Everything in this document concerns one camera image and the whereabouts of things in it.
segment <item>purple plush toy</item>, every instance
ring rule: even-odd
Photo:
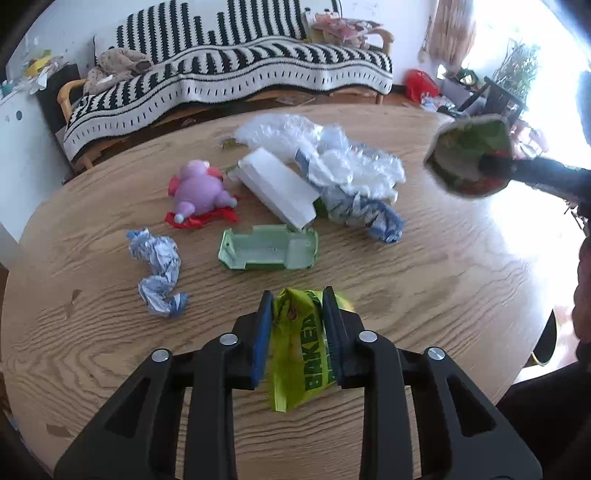
[[[209,163],[190,161],[180,169],[174,195],[174,222],[183,223],[191,215],[199,216],[216,208],[234,208],[238,201],[224,189],[222,181],[208,174]]]

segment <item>green plastic bag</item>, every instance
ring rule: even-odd
[[[336,294],[339,307],[352,305]],[[322,324],[322,292],[283,290],[274,302],[269,393],[275,411],[288,411],[335,381]]]

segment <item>white styrofoam block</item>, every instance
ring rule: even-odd
[[[298,230],[314,218],[316,189],[264,148],[248,154],[233,171],[265,206]]]

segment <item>curtain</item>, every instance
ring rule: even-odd
[[[439,0],[428,52],[456,73],[474,45],[476,22],[473,0]]]

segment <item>wooden table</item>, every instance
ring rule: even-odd
[[[407,220],[401,240],[383,245],[318,220],[320,258],[312,270],[240,272],[217,260],[224,221],[201,231],[166,225],[171,175],[194,158],[219,167],[241,158],[246,149],[222,151],[220,139],[250,114],[152,140],[76,178],[29,221],[2,317],[12,410],[49,467],[152,350],[201,347],[255,311],[265,289],[331,285],[353,301],[368,329],[399,347],[444,348],[493,401],[511,385],[560,292],[556,284],[564,286],[557,255],[562,202],[519,184],[477,201],[442,191],[422,160],[449,121],[443,115],[362,105],[285,111],[338,122],[351,138],[402,158],[408,181],[396,204]],[[240,195],[244,227],[278,223],[247,190]],[[147,315],[138,295],[147,265],[131,259],[125,234],[143,227],[178,243],[178,291],[190,296],[179,319]],[[358,477],[361,390],[333,386],[287,414],[271,412],[264,388],[234,398],[242,480]]]

